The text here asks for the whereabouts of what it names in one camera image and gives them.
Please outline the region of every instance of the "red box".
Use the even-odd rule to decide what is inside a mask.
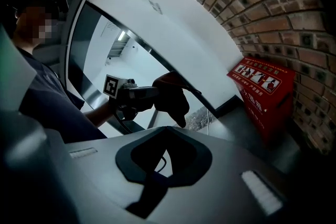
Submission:
[[[265,143],[271,142],[291,116],[295,72],[248,57],[227,75],[237,84],[247,114],[262,139]]]

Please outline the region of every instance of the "navy blue shirt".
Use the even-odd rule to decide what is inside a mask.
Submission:
[[[49,67],[28,52],[18,50],[37,72],[20,105],[21,113],[44,128],[58,131],[64,143],[106,138],[80,111],[84,101],[65,90]]]

